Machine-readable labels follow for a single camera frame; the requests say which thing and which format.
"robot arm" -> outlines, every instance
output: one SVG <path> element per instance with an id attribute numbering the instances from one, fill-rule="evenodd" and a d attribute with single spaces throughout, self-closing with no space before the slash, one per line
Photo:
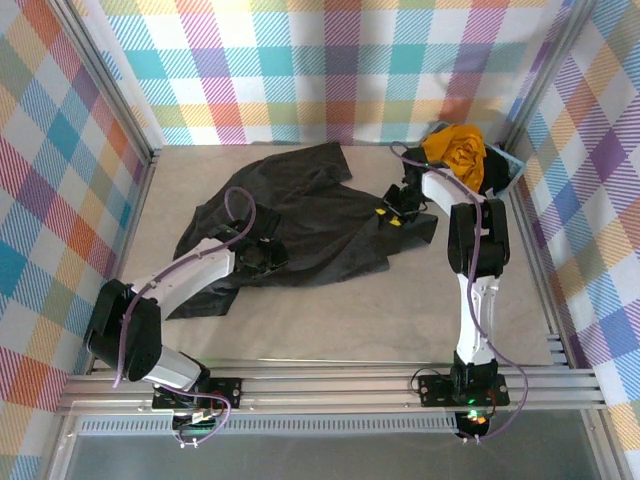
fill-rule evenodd
<path id="1" fill-rule="evenodd" d="M 142 292 L 129 321 L 123 376 L 134 382 L 151 382 L 156 390 L 163 386 L 185 392 L 220 390 L 219 384 L 212 384 L 209 369 L 162 345 L 160 326 L 180 304 L 216 280 L 233 272 L 258 278 L 287 263 L 284 246 L 272 238 L 279 215 L 257 205 L 256 219 L 255 226 L 246 237 L 237 242 L 230 240 L 239 238 L 247 221 L 220 225 L 210 232 L 210 238 L 203 239 L 167 267 L 131 284 L 115 279 L 107 282 L 100 290 L 84 338 L 89 352 L 110 367 L 117 367 L 123 317 L 138 292 Z M 163 394 L 173 397 L 174 403 L 179 401 L 185 406 L 210 403 L 207 399 L 179 399 L 168 391 L 163 391 Z"/>
<path id="2" fill-rule="evenodd" d="M 433 201 L 449 216 L 447 256 L 460 285 L 460 337 L 450 375 L 453 389 L 444 394 L 440 390 L 437 400 L 441 401 L 442 396 L 446 396 L 454 405 L 475 402 L 483 405 L 487 401 L 487 392 L 491 391 L 497 399 L 490 398 L 491 402 L 505 404 L 508 397 L 500 395 L 504 378 L 498 375 L 498 363 L 487 344 L 493 326 L 494 300 L 500 276 L 510 255 L 504 203 L 499 199 L 461 191 L 448 178 L 452 174 L 446 171 L 444 168 L 434 171 L 405 164 L 403 183 L 406 186 L 400 189 L 392 185 L 383 198 L 384 207 L 379 213 L 394 225 L 402 225 L 415 220 L 421 203 Z M 476 209 L 468 194 L 479 202 L 482 212 L 482 235 L 473 278 L 470 278 L 469 270 L 476 242 Z M 471 302 L 467 298 L 469 282 Z M 471 309 L 487 338 L 476 327 Z M 432 387 L 429 385 L 425 391 L 433 390 Z M 422 398 L 423 405 L 428 402 L 425 398 Z"/>

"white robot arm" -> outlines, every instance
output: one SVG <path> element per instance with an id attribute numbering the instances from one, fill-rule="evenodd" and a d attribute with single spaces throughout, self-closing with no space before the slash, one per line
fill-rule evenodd
<path id="1" fill-rule="evenodd" d="M 98 295 L 84 344 L 110 367 L 118 368 L 118 357 L 124 354 L 121 374 L 130 381 L 144 380 L 154 384 L 161 395 L 171 397 L 169 403 L 185 407 L 210 404 L 206 398 L 179 398 L 175 392 L 214 393 L 226 384 L 239 390 L 241 379 L 212 379 L 210 371 L 199 362 L 170 348 L 161 341 L 161 323 L 179 305 L 205 286 L 241 271 L 253 278 L 268 275 L 285 265 L 287 252 L 272 238 L 280 216 L 261 205 L 255 206 L 251 220 L 236 220 L 219 225 L 195 248 L 177 258 L 162 270 L 124 284 L 107 282 Z M 126 333 L 123 325 L 126 321 Z M 227 392 L 233 406 L 239 393 Z"/>
<path id="2" fill-rule="evenodd" d="M 451 215 L 451 211 L 456 205 L 471 204 L 469 199 L 453 183 L 435 172 L 426 172 L 422 175 L 422 194 L 438 205 L 447 215 Z M 480 203 L 486 200 L 473 192 L 471 194 L 475 195 Z M 494 299 L 500 279 L 495 275 L 487 275 L 469 280 L 464 273 L 458 273 L 457 277 L 460 283 L 460 338 L 456 352 L 465 364 L 490 363 L 495 357 L 473 323 L 470 305 L 467 301 L 467 288 L 469 281 L 472 281 L 473 307 L 476 318 L 482 329 L 490 335 L 493 326 Z"/>

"plaid fabric wall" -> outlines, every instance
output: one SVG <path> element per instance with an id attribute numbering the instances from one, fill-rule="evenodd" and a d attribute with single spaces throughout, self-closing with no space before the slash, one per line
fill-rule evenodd
<path id="1" fill-rule="evenodd" d="M 495 140 L 573 3 L 75 1 L 169 144 L 417 141 L 438 119 Z"/>
<path id="2" fill-rule="evenodd" d="M 0 3 L 0 478 L 35 476 L 142 162 L 45 0 Z"/>
<path id="3" fill-rule="evenodd" d="M 517 149 L 564 327 L 640 478 L 640 0 L 598 3 Z"/>

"aluminum rail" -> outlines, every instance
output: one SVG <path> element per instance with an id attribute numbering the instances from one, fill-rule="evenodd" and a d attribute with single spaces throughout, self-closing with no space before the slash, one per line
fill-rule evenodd
<path id="1" fill-rule="evenodd" d="M 243 379 L 240 408 L 234 415 L 321 413 L 408 413 L 464 411 L 461 407 L 423 408 L 409 379 L 420 364 L 240 361 L 212 368 L 217 377 Z M 447 367 L 436 368 L 446 374 Z M 592 370 L 566 367 L 528 367 L 527 410 L 600 409 L 605 407 Z M 501 368 L 513 410 L 522 399 L 523 380 L 512 368 Z M 153 388 L 144 382 L 123 382 L 113 389 L 113 372 L 69 379 L 58 413 L 153 414 Z"/>
<path id="2" fill-rule="evenodd" d="M 563 62 L 569 56 L 571 48 L 574 46 L 578 35 L 583 31 L 597 3 L 597 0 L 573 2 L 569 16 L 564 24 L 561 25 L 560 32 L 549 47 L 548 51 L 550 53 L 543 60 L 534 83 L 507 133 L 504 143 L 505 149 L 509 153 L 513 153 L 515 146 L 525 135 L 526 128 L 533 119 L 540 102 L 547 93 L 549 86 L 555 80 Z"/>
<path id="3" fill-rule="evenodd" d="M 139 158 L 150 163 L 154 156 L 154 146 L 149 143 L 142 127 L 129 108 L 109 67 L 105 64 L 95 42 L 70 0 L 48 0 L 52 12 L 60 22 L 69 40 L 75 47 L 82 64 L 100 90 L 109 107 L 127 134 Z"/>

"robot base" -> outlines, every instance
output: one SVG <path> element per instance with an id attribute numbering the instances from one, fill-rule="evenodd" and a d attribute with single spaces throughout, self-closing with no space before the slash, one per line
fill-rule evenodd
<path id="1" fill-rule="evenodd" d="M 454 384 L 448 375 L 421 375 L 418 377 L 420 404 L 423 407 L 504 407 L 509 405 L 509 391 L 503 375 L 496 375 L 493 385 L 475 393 L 467 392 L 465 401 L 456 396 Z"/>
<path id="2" fill-rule="evenodd" d="M 199 397 L 197 400 L 193 397 L 183 397 L 165 390 L 162 387 L 155 388 L 154 386 L 154 390 L 153 401 L 151 403 L 151 410 L 154 412 L 162 410 L 193 410 L 194 408 L 204 407 L 204 404 L 220 403 L 215 400 L 210 401 L 203 397 Z M 208 378 L 199 385 L 198 390 L 202 393 L 215 393 L 220 395 L 229 400 L 231 408 L 239 408 L 240 398 L 242 396 L 242 379 Z"/>

